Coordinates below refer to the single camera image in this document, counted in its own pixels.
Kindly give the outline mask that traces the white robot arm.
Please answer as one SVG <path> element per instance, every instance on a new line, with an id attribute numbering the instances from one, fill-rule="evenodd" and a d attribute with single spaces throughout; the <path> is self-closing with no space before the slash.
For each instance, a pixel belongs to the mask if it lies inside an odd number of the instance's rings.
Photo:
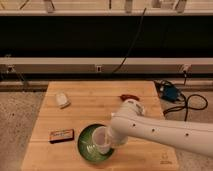
<path id="1" fill-rule="evenodd" d="M 213 124 L 145 117 L 134 99 L 125 100 L 111 117 L 107 134 L 116 145 L 135 137 L 213 157 Z"/>

